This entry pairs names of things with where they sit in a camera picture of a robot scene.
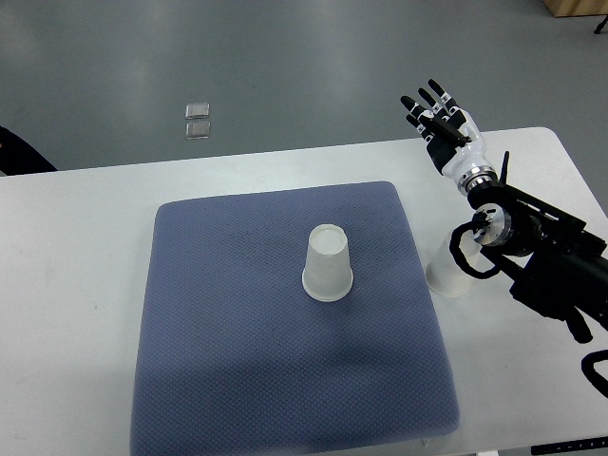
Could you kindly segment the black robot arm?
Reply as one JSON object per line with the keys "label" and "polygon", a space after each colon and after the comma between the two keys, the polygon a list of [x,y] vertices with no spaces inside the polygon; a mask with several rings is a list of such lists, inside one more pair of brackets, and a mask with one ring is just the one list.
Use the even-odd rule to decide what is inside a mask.
{"label": "black robot arm", "polygon": [[475,213],[453,231],[449,251],[469,276],[508,276],[515,300],[564,322],[586,344],[593,338],[586,317],[607,325],[607,244],[583,220],[507,184],[508,161],[468,187]]}

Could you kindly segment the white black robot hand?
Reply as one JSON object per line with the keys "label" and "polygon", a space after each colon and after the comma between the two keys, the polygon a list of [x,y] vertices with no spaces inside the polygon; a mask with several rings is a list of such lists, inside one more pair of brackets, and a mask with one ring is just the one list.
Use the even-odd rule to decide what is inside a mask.
{"label": "white black robot hand", "polygon": [[429,89],[418,89],[421,103],[408,95],[400,102],[436,170],[453,180],[463,195],[481,183],[495,181],[498,175],[485,157],[485,139],[468,111],[436,81],[430,79],[427,84]]}

